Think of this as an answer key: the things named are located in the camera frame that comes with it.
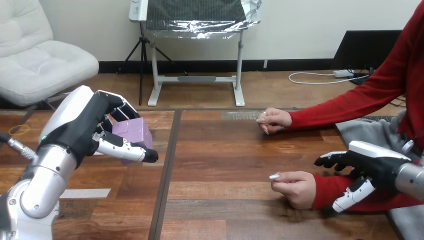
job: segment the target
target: purple box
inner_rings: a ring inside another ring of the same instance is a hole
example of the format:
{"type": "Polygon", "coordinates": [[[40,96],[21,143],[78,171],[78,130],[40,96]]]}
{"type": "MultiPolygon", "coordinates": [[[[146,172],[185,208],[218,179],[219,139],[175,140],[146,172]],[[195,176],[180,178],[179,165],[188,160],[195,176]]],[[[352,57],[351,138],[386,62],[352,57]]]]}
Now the purple box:
{"type": "Polygon", "coordinates": [[[112,133],[148,149],[153,148],[152,134],[142,117],[120,121],[112,126],[112,133]]]}

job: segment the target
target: white wall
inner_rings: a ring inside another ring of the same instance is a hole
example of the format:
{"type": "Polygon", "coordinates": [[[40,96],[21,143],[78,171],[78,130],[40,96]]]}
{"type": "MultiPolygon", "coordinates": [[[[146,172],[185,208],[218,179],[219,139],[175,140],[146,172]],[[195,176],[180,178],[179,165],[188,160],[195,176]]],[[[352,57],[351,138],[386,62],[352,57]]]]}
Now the white wall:
{"type": "MultiPolygon", "coordinates": [[[[128,19],[130,1],[40,0],[55,40],[79,46],[99,61],[123,61],[138,41],[139,26],[128,19]]],[[[244,34],[243,58],[333,58],[346,30],[402,29],[419,2],[262,0],[261,23],[244,34]]],[[[237,41],[162,38],[156,46],[173,60],[235,60],[237,41]]],[[[139,59],[140,49],[131,60],[139,59]]]]}

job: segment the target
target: fingernail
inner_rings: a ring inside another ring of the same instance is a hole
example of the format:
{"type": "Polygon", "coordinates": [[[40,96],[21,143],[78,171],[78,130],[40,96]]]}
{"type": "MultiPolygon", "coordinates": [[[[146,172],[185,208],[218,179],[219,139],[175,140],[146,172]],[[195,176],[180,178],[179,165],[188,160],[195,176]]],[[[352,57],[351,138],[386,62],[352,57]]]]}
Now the fingernail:
{"type": "Polygon", "coordinates": [[[275,180],[275,179],[279,179],[279,178],[280,178],[279,174],[274,174],[274,175],[269,176],[269,179],[271,179],[271,180],[275,180]]]}

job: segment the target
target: robotic arm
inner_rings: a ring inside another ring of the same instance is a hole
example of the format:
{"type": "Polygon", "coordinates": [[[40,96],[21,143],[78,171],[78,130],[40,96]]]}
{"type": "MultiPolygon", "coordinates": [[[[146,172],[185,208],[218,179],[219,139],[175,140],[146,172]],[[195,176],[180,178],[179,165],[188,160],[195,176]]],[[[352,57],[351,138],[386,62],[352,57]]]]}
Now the robotic arm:
{"type": "Polygon", "coordinates": [[[359,178],[337,198],[332,209],[340,213],[359,203],[375,189],[390,189],[424,201],[424,168],[398,152],[363,141],[352,141],[348,151],[330,152],[315,165],[343,170],[354,169],[359,178]]]}
{"type": "Polygon", "coordinates": [[[0,141],[30,163],[17,183],[0,195],[0,240],[49,240],[59,215],[59,198],[85,156],[95,152],[154,163],[155,150],[112,134],[112,122],[139,118],[120,95],[81,86],[71,92],[41,132],[36,152],[0,135],[0,141]]]}

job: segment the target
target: white chair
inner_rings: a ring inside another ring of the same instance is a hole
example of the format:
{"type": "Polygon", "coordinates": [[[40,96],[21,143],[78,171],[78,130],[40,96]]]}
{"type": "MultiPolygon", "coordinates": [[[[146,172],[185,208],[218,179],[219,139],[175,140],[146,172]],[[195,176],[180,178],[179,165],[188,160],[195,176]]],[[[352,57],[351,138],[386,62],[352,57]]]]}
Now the white chair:
{"type": "Polygon", "coordinates": [[[36,104],[95,76],[99,62],[81,48],[53,40],[39,0],[0,0],[0,97],[36,104]]]}

